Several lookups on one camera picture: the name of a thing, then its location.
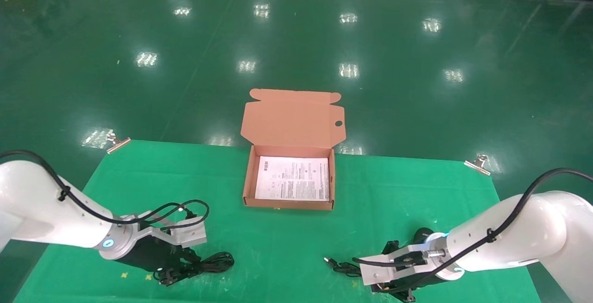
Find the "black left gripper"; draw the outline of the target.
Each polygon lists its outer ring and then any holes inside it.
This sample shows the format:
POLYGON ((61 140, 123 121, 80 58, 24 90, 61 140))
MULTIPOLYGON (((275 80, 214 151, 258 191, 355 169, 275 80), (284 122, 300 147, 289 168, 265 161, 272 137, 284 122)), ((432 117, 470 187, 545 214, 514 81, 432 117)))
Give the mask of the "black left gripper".
POLYGON ((183 269, 201 267, 202 259, 189 247, 182 248, 147 236, 136 241, 131 250, 116 262, 155 272, 155 280, 168 287, 187 278, 183 269))

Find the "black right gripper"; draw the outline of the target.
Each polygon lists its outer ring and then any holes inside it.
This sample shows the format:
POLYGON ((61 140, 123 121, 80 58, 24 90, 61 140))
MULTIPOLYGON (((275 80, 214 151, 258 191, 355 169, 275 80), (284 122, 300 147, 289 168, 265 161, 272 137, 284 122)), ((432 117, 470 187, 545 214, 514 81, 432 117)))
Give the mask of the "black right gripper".
POLYGON ((446 240, 444 233, 436 233, 426 227, 417 229, 408 245, 400 246, 398 240, 389 240, 382 253, 372 256, 371 261, 398 265, 371 266, 372 292, 390 295, 403 303, 415 303, 414 290, 459 280, 460 268, 455 263, 431 274, 451 259, 446 240))

